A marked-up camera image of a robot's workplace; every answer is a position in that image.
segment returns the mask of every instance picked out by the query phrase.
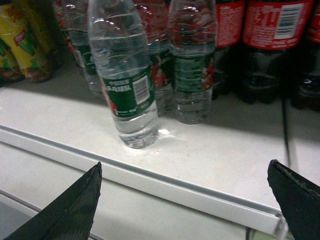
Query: water bottle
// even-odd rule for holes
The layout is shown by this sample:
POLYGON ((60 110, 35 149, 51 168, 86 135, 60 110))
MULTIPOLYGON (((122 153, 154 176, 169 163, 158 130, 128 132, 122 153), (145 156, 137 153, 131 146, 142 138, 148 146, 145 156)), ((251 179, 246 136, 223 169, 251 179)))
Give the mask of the water bottle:
POLYGON ((97 72, 123 142, 134 149, 158 136, 148 40, 131 0, 89 0, 88 34, 97 72))
POLYGON ((173 56, 169 51, 168 11, 164 0, 133 0, 147 38, 158 115, 172 109, 173 56))
POLYGON ((184 124, 198 124, 212 97, 216 23, 214 2, 173 0, 169 8, 170 51, 174 55, 174 110, 184 124))
POLYGON ((87 32, 88 0, 62 0, 62 9, 65 27, 74 47, 75 59, 82 67, 82 74, 91 93, 104 100, 102 86, 89 46, 87 32))

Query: white shelf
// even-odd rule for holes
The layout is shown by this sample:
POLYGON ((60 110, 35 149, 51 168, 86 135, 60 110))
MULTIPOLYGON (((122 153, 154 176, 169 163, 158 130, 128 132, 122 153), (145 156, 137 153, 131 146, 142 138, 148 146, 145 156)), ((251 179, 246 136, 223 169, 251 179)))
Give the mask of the white shelf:
POLYGON ((280 101, 221 96, 206 122, 163 117, 159 139, 136 150, 69 63, 50 81, 0 88, 0 141, 83 171, 102 161, 108 180, 279 238, 286 231, 267 181, 270 160, 288 165, 280 101))
POLYGON ((320 113, 287 103, 290 168, 320 186, 320 113))
MULTIPOLYGON (((0 167, 0 204, 27 216, 24 219, 17 217, 15 228, 46 207, 85 173, 3 143, 0 143, 0 152, 3 154, 0 167), (6 196, 14 196, 15 201, 6 196)), ((245 239, 244 226, 109 180, 102 180, 100 193, 91 229, 93 239, 245 239)), ((0 229, 3 217, 6 215, 0 215, 0 229)))

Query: red bottle label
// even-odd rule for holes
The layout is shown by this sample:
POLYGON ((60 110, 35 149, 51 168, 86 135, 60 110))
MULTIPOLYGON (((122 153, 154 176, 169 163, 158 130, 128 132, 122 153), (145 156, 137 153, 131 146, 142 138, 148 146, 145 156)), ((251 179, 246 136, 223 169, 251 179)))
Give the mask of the red bottle label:
POLYGON ((216 5, 218 48, 239 42, 244 13, 245 0, 216 5))
POLYGON ((314 15, 311 19, 306 38, 320 44, 320 4, 318 4, 316 7, 314 15))
POLYGON ((262 2, 250 0, 243 31, 243 42, 264 50, 296 46, 303 34, 314 0, 262 2))

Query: clear water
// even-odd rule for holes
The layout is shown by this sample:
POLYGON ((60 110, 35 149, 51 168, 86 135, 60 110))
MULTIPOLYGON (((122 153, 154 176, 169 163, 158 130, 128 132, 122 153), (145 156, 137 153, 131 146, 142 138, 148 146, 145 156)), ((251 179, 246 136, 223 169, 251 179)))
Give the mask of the clear water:
MULTIPOLYGON (((169 39, 170 51, 174 56, 190 59, 214 52, 216 22, 213 4, 206 0, 171 1, 169 39)), ((202 88, 202 77, 195 76, 202 75, 203 69, 191 69, 184 64, 181 69, 175 65, 174 71, 175 116, 184 124, 198 124, 208 115, 213 87, 202 91, 180 91, 186 89, 190 82, 198 82, 202 88)))
MULTIPOLYGON (((185 45, 182 47, 175 47, 171 45, 171 52, 177 57, 200 57, 212 53, 215 50, 215 44, 206 45, 185 45)), ((176 76, 175 82, 188 81, 188 79, 178 79, 176 76)), ((177 90, 177 86, 173 93, 174 111, 176 119, 184 124, 198 124, 202 122, 208 115, 211 107, 211 88, 202 92, 185 93, 177 90)))
MULTIPOLYGON (((87 32, 88 0, 64 0, 63 14, 71 42, 75 46, 89 46, 87 32)), ((98 75, 88 74, 85 67, 79 70, 85 77, 90 92, 96 98, 104 100, 102 86, 98 75)))
MULTIPOLYGON (((150 55, 166 52, 169 50, 169 41, 149 43, 148 50, 150 55)), ((171 83, 154 88, 154 94, 159 116, 171 112, 173 108, 173 88, 171 83)))
MULTIPOLYGON (((138 10, 142 25, 148 39, 149 55, 160 55, 169 50, 168 40, 168 10, 163 0, 133 0, 138 10)), ((171 83, 155 87, 155 100, 158 115, 171 112, 173 107, 173 88, 171 83)))
MULTIPOLYGON (((129 0, 89 2, 89 42, 98 75, 116 80, 134 76, 150 65, 147 36, 135 6, 129 0)), ((113 115, 120 138, 141 149, 158 137, 156 101, 133 117, 113 115)))

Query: soda bottle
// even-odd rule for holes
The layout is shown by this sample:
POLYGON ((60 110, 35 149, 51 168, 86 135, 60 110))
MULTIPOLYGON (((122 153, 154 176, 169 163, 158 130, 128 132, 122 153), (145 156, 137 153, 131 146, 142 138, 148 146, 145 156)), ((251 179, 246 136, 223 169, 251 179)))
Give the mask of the soda bottle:
POLYGON ((31 82, 52 76, 52 66, 37 43, 22 10, 11 0, 0 0, 0 37, 10 47, 21 73, 31 82))
POLYGON ((246 45, 241 80, 244 102, 272 103, 287 74, 291 50, 303 34, 313 0, 250 0, 242 40, 246 45))
POLYGON ((228 94, 232 87, 232 74, 237 62, 235 53, 241 39, 245 0, 217 0, 217 38, 214 51, 212 100, 220 93, 228 94))
POLYGON ((0 38, 0 79, 3 82, 17 82, 24 78, 9 46, 0 38))
POLYGON ((302 109, 320 110, 320 2, 318 2, 301 43, 298 61, 301 72, 291 98, 291 105, 302 109))

